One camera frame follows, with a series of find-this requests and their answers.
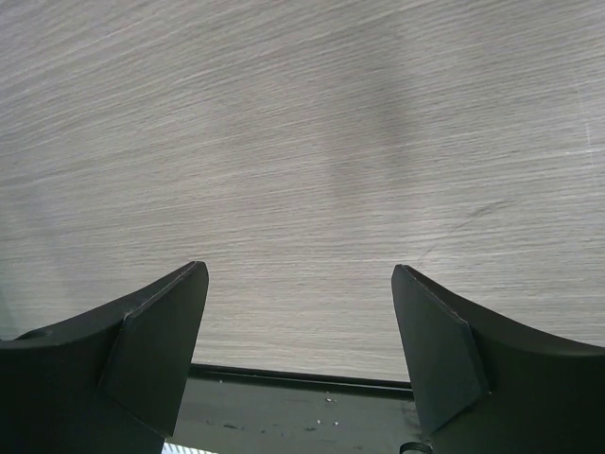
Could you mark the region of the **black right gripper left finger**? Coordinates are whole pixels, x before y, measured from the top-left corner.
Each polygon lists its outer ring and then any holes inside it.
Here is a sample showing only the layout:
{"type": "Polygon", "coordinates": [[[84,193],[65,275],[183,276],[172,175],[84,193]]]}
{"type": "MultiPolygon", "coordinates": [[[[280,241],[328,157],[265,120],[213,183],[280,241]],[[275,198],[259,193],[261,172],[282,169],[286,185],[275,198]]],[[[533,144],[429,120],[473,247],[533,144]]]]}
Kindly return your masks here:
{"type": "Polygon", "coordinates": [[[1,343],[5,453],[158,453],[174,433],[209,274],[190,262],[1,343]]]}

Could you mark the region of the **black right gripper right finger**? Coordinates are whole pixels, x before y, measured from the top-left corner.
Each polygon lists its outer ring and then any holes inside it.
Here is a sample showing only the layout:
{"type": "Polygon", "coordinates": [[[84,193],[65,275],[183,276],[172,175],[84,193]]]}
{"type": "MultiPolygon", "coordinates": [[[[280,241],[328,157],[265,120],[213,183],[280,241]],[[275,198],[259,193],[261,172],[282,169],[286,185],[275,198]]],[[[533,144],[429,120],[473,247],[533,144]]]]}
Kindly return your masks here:
{"type": "Polygon", "coordinates": [[[399,265],[394,310],[438,453],[600,453],[604,351],[516,322],[399,265]]]}

